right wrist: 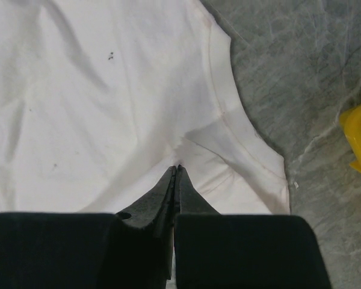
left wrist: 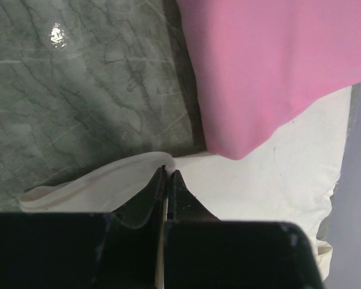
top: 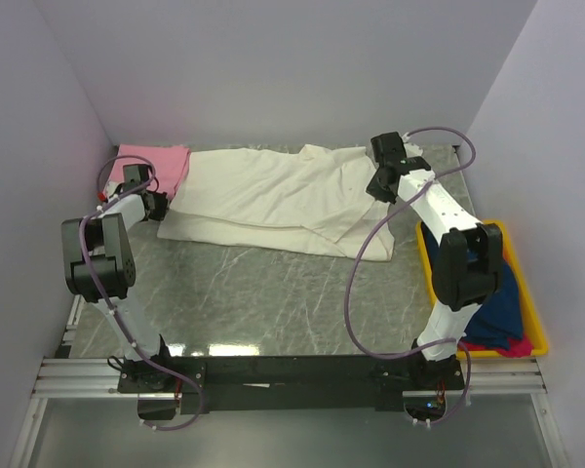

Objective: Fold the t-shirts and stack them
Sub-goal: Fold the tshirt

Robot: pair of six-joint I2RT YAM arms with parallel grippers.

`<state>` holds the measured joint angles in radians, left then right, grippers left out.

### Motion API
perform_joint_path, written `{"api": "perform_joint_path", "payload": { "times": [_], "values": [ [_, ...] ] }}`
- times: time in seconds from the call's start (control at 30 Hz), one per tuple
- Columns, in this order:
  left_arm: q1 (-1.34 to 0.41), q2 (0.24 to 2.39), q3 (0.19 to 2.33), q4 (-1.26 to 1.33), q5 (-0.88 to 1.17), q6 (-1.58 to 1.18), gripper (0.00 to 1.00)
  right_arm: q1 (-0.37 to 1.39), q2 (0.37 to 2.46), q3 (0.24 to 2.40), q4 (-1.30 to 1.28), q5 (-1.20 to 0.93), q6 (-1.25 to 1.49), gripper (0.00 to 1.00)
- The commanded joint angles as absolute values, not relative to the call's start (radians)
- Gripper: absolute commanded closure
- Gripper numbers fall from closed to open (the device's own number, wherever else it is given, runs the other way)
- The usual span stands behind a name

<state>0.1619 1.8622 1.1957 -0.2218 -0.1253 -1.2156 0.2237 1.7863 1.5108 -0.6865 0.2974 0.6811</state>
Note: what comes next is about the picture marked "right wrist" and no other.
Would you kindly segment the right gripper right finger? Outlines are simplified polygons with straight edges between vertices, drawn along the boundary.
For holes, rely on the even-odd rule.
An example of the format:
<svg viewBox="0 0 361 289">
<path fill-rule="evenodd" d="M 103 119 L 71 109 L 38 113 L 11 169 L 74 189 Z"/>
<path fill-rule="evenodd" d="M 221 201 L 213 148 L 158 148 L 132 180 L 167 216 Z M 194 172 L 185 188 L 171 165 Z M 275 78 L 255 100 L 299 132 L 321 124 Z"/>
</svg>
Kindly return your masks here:
<svg viewBox="0 0 361 289">
<path fill-rule="evenodd" d="M 220 214 L 177 168 L 178 288 L 330 288 L 316 236 L 290 215 Z"/>
</svg>

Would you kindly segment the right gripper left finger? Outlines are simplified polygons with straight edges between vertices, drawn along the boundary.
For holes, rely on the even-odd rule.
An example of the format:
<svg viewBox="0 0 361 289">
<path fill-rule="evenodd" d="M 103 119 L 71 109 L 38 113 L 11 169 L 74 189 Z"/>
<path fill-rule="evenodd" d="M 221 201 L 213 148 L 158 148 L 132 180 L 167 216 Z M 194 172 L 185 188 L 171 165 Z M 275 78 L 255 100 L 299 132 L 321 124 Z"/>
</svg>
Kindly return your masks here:
<svg viewBox="0 0 361 289">
<path fill-rule="evenodd" d="M 165 288 L 176 168 L 115 213 L 0 213 L 0 288 Z"/>
</svg>

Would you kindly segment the white t shirt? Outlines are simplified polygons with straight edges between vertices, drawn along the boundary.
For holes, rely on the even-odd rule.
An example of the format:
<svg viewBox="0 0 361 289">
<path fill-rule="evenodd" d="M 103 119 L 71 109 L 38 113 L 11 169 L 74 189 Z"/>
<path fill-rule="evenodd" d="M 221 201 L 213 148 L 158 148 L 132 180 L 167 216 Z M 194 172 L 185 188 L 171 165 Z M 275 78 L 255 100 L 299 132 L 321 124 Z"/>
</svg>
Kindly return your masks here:
<svg viewBox="0 0 361 289">
<path fill-rule="evenodd" d="M 118 212 L 180 164 L 220 213 L 288 213 L 230 42 L 199 1 L 0 1 L 0 212 Z"/>
</svg>

